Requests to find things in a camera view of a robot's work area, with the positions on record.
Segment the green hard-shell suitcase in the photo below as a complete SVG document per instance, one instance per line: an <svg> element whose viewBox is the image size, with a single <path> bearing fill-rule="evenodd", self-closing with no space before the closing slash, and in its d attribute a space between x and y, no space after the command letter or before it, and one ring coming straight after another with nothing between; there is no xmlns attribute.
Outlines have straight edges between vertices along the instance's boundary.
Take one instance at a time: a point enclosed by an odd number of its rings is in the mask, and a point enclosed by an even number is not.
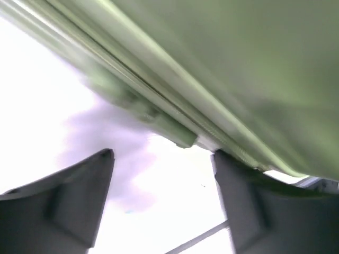
<svg viewBox="0 0 339 254"><path fill-rule="evenodd" d="M1 15L180 147L338 179L338 1L1 1Z"/></svg>

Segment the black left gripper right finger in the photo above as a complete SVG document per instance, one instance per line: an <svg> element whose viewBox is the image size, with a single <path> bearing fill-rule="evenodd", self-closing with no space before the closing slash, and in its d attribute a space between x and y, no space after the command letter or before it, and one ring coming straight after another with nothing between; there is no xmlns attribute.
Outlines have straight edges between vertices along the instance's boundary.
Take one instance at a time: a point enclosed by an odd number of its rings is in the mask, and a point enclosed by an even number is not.
<svg viewBox="0 0 339 254"><path fill-rule="evenodd" d="M281 182L221 150L213 160L236 253L338 253L338 194Z"/></svg>

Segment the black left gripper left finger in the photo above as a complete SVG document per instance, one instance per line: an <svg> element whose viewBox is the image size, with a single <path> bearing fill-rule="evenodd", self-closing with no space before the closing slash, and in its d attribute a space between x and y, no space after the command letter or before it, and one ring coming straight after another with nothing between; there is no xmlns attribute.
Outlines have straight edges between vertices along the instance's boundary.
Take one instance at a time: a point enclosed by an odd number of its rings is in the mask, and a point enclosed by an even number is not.
<svg viewBox="0 0 339 254"><path fill-rule="evenodd" d="M95 246L114 152L88 158L1 195L1 253L88 253Z"/></svg>

